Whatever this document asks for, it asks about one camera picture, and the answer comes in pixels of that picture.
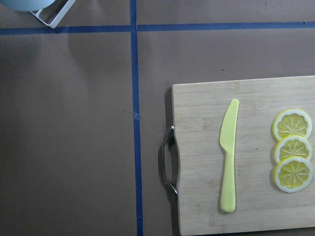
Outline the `yellow plastic knife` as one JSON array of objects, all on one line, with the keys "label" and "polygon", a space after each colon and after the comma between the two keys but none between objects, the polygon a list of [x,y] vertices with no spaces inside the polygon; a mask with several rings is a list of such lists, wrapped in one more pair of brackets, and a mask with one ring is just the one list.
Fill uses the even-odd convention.
[{"label": "yellow plastic knife", "polygon": [[232,213],[236,207],[234,151],[238,110],[239,101],[233,99],[225,112],[220,129],[220,146],[225,153],[220,208],[225,213]]}]

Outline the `top lemon slice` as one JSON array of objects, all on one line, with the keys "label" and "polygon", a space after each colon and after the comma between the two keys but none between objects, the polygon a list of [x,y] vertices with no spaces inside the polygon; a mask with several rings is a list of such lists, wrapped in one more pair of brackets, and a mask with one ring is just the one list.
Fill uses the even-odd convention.
[{"label": "top lemon slice", "polygon": [[292,135],[308,139],[311,132],[311,118],[306,112],[298,109],[282,111],[275,117],[272,123],[272,133],[277,141]]}]

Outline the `lemon slice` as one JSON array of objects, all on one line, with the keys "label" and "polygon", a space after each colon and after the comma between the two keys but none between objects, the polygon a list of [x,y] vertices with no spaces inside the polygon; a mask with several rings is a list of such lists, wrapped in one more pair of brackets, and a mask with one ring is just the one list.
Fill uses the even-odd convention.
[{"label": "lemon slice", "polygon": [[311,132],[311,118],[306,112],[298,109],[282,111],[275,117],[272,123],[272,133],[277,141],[292,135],[308,139]]},{"label": "lemon slice", "polygon": [[283,192],[295,193],[309,186],[314,177],[311,162],[291,156],[280,161],[273,173],[274,184]]},{"label": "lemon slice", "polygon": [[308,161],[312,159],[313,148],[310,142],[299,135],[286,136],[281,139],[274,150],[274,160],[279,164],[283,159],[298,156]]}]

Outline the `middle lemon slice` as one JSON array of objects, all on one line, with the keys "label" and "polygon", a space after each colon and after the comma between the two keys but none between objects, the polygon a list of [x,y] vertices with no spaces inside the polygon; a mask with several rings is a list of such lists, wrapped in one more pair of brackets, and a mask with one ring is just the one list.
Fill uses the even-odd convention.
[{"label": "middle lemon slice", "polygon": [[313,148],[310,142],[299,135],[286,136],[281,139],[274,150],[274,160],[279,164],[283,159],[298,156],[308,161],[312,159]]}]

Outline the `wooden cutting board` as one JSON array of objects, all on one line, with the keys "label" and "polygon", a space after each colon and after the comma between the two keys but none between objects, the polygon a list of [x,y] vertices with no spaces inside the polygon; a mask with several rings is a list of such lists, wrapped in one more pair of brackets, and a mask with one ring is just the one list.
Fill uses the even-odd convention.
[{"label": "wooden cutting board", "polygon": [[[239,101],[235,141],[236,208],[220,209],[224,151],[221,123]],[[273,182],[272,122],[286,109],[315,117],[313,76],[176,84],[173,125],[178,150],[179,232],[183,236],[313,227],[315,185],[285,193]]]}]

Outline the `white cup rack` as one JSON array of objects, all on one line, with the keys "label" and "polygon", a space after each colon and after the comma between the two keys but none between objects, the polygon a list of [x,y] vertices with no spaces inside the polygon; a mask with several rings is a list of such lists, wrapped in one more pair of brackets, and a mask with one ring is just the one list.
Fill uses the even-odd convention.
[{"label": "white cup rack", "polygon": [[31,11],[30,14],[45,26],[54,29],[75,3],[76,0],[55,0],[50,6]]}]

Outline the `bottom lemon slice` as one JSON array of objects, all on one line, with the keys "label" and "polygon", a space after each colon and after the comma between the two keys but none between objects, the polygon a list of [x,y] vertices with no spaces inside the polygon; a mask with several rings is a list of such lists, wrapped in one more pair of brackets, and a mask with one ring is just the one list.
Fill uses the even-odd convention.
[{"label": "bottom lemon slice", "polygon": [[273,173],[274,184],[283,192],[295,193],[309,186],[314,177],[311,162],[291,156],[280,161]]}]

